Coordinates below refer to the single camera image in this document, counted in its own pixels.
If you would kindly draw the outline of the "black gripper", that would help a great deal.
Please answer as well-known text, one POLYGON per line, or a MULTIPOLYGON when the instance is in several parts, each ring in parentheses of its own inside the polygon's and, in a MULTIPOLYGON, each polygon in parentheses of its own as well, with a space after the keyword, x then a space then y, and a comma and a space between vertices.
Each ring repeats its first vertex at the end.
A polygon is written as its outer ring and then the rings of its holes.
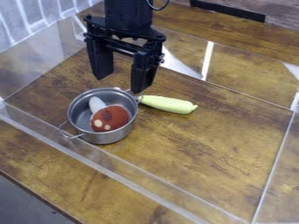
POLYGON ((164 62, 165 36, 149 25, 121 30, 110 28, 102 17, 86 15, 87 59, 94 77, 102 80, 113 73, 113 52, 133 57, 130 91, 141 93, 153 83, 157 65, 164 62))

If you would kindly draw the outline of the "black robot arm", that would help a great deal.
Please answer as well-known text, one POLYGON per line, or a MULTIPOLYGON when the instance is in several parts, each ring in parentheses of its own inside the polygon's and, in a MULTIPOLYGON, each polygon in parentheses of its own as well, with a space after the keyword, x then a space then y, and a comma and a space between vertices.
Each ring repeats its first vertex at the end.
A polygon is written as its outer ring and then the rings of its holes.
POLYGON ((86 15, 87 59, 94 77, 101 80, 113 73, 113 52, 133 58, 130 91, 142 92, 153 83, 158 65, 164 62, 165 36, 150 28, 153 0, 103 0, 105 16, 86 15))

